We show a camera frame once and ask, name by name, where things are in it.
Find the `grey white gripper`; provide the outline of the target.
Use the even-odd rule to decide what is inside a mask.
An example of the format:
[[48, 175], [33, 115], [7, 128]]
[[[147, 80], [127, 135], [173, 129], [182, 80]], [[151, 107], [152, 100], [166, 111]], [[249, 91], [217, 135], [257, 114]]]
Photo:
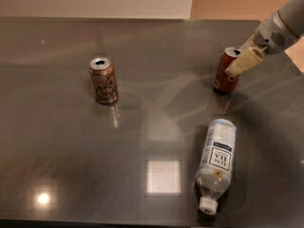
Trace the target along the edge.
[[283, 20], [279, 11], [274, 12], [257, 27], [251, 36], [240, 47], [241, 53], [226, 69], [230, 77], [236, 77], [243, 72], [258, 66], [266, 54], [277, 54], [293, 46], [300, 39], [300, 33]]

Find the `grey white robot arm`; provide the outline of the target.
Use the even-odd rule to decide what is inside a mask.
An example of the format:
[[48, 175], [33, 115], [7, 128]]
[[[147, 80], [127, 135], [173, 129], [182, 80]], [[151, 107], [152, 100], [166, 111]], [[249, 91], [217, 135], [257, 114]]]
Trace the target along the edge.
[[289, 0], [259, 24], [241, 46], [241, 53], [226, 69], [230, 77], [258, 66], [266, 55], [277, 54], [296, 44], [304, 34], [304, 0]]

